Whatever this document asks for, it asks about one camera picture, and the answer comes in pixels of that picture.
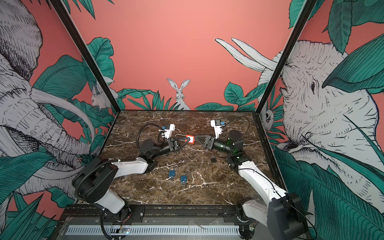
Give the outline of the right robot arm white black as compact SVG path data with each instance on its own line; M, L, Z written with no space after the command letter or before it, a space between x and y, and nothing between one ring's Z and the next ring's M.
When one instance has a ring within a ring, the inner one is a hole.
M300 197L289 194L262 173L245 152L241 132L230 131L226 140L210 135L198 135L195 140L207 150L226 153L231 170L245 179L263 199L263 204L253 199L238 204L242 221L253 219L263 224L275 240L293 240L308 232Z

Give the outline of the black padlock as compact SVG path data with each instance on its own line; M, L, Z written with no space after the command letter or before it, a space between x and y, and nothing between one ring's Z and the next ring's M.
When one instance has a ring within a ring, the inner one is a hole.
M217 158L214 157L214 156L211 156L210 161L211 161L211 163L216 163L217 162Z

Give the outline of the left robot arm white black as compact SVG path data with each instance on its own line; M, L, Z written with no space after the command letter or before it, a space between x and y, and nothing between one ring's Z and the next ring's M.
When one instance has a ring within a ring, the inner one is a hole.
M186 140L169 138L157 145L147 139L139 147L141 154L134 159L105 159L98 156L73 179L75 196L99 207L102 215L106 214L118 222L124 222L131 217L132 210L126 200L110 189L114 179L149 173L157 166L156 157L179 151L186 143Z

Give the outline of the red padlock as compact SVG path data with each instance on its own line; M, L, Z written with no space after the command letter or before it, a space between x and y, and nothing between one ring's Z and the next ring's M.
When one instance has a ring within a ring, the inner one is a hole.
M177 140L177 150L181 150L184 147L186 147L188 144L194 144L195 143L195 136L192 135L181 135L181 134L176 134L175 138Z

